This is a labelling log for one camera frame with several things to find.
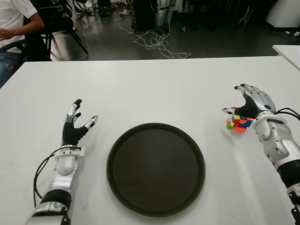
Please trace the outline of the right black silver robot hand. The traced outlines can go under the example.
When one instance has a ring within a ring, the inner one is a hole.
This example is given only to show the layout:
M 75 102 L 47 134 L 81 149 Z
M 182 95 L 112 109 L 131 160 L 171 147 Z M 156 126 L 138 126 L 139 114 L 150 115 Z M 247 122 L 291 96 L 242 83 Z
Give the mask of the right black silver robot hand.
M 245 99 L 245 104 L 234 109 L 223 108 L 222 112 L 252 119 L 255 119 L 259 114 L 264 112 L 272 114 L 276 112 L 275 104 L 270 96 L 257 87 L 243 83 L 234 88 L 241 92 Z

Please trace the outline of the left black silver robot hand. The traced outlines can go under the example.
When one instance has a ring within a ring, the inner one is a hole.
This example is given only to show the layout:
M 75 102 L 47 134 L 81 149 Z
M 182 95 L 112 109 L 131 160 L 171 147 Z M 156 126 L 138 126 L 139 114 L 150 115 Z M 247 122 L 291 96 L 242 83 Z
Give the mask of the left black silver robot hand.
M 67 112 L 66 119 L 62 131 L 62 146 L 73 145 L 77 146 L 79 141 L 87 134 L 87 132 L 96 124 L 98 116 L 93 116 L 85 125 L 75 128 L 75 121 L 81 116 L 77 113 L 82 103 L 81 99 L 77 99 L 71 105 Z

